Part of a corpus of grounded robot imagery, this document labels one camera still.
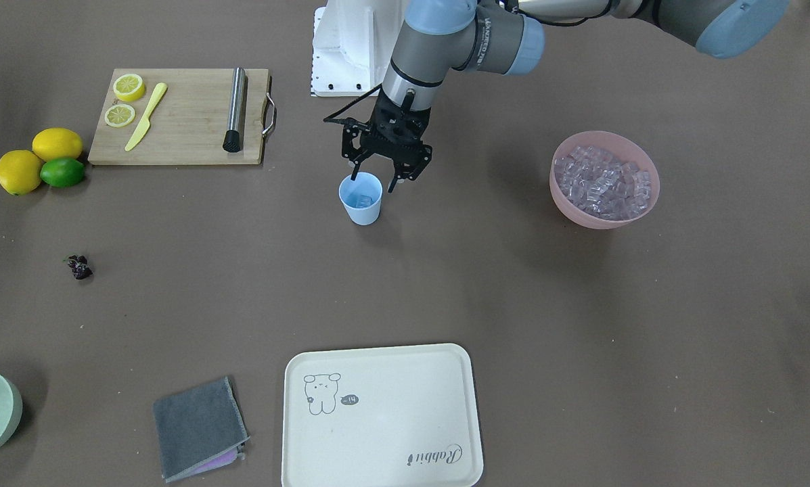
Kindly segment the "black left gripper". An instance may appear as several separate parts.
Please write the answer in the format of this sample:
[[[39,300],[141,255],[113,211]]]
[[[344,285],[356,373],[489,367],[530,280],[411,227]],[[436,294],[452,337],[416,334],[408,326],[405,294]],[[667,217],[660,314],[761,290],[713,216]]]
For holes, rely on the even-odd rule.
[[[343,125],[342,157],[353,164],[350,176],[356,180],[363,161],[373,155],[392,160],[393,176],[387,193],[395,191],[403,180],[416,180],[432,160],[432,147],[422,142],[430,120],[430,109],[414,110],[416,95],[408,92],[399,107],[380,92],[370,120],[352,117],[340,120]]]

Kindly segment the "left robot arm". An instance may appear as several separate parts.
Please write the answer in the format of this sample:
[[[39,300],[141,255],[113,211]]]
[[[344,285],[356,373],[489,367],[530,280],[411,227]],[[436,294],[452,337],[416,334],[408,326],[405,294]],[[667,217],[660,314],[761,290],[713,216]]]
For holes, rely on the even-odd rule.
[[[367,121],[341,124],[342,156],[355,180],[371,156],[389,158],[389,190],[414,180],[432,160],[422,136],[448,71],[531,73],[546,44],[544,27],[574,27],[612,16],[639,19],[717,59],[733,58],[763,40],[781,20],[786,1],[411,1],[385,77],[373,88]]]

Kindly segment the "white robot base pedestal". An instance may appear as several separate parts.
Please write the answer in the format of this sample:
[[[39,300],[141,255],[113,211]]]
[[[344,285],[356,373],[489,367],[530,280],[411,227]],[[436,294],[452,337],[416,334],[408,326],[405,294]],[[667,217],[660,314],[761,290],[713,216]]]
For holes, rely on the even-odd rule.
[[[328,1],[315,10],[310,93],[358,97],[382,83],[407,1]]]

